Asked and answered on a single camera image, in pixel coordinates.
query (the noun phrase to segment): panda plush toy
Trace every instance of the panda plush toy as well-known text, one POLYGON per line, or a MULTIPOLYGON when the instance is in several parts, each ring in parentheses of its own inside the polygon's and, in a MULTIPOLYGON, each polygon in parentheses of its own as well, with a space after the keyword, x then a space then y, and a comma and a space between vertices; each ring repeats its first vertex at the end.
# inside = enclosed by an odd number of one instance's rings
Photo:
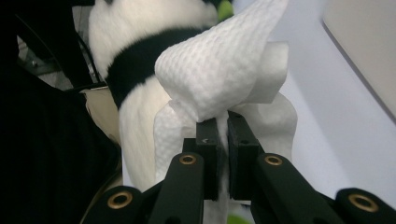
POLYGON ((220 5, 221 0, 96 0, 92 9, 92 55, 119 110, 122 153, 140 190, 155 184, 154 118, 170 100, 154 76, 155 62, 168 47, 223 20, 220 5))

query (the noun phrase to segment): panda's head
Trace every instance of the panda's head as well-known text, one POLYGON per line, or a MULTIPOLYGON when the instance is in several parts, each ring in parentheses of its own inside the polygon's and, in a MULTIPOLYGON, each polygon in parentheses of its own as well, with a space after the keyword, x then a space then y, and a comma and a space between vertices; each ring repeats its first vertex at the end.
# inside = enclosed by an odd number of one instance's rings
POLYGON ((92 55, 101 76, 136 41, 167 29, 205 29, 218 22, 220 0, 96 0, 89 26, 92 55))

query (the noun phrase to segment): brass grommet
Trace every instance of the brass grommet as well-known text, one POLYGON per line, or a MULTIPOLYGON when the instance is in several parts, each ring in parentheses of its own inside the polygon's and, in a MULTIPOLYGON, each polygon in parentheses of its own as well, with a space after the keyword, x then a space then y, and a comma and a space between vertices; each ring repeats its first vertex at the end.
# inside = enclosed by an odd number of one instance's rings
POLYGON ((194 156, 192 156, 192 155, 181 156, 180 159, 178 159, 178 160, 182 164, 185 164, 185 165, 191 165, 191 164, 194 164, 197 161, 197 159, 194 156))
POLYGON ((376 212, 378 211, 378 205, 371 200, 369 197, 361 195, 361 194, 351 194, 348 196, 348 199, 352 202, 353 205, 357 206, 359 209, 364 210, 366 212, 376 212), (365 201, 367 204, 362 204, 359 200, 365 201))
POLYGON ((121 191, 118 193, 113 194, 108 200, 107 200, 107 206, 109 206, 112 209, 120 209, 128 205, 132 201, 132 193, 129 191, 121 191), (118 197, 125 197, 126 199, 122 201, 121 203, 116 202, 116 199, 118 197))
POLYGON ((282 160, 277 156, 266 156, 265 161, 270 165, 281 165, 282 160))

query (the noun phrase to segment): white fur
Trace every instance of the white fur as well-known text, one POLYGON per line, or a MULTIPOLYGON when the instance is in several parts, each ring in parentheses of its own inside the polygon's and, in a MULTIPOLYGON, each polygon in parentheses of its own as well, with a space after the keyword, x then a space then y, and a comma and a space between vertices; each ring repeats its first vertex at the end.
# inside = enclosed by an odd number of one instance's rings
MULTIPOLYGON (((167 28, 204 28, 217 22, 217 11, 202 0, 96 0, 90 16, 90 46, 103 78, 123 49, 167 28)), ((170 100, 156 77, 137 86, 120 107, 120 141, 133 184, 146 190, 155 184, 153 125, 170 100)))
POLYGON ((102 77, 114 57, 128 45, 168 28, 213 26, 217 11, 202 0, 96 0, 91 11, 89 40, 102 77))

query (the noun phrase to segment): beige fabric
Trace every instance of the beige fabric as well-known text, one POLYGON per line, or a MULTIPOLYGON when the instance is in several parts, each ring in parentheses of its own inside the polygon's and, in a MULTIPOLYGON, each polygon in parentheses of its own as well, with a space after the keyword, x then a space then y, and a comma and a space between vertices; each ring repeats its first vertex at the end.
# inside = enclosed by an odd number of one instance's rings
POLYGON ((87 110, 96 125, 113 142, 120 145, 119 111, 108 87, 84 90, 87 110))

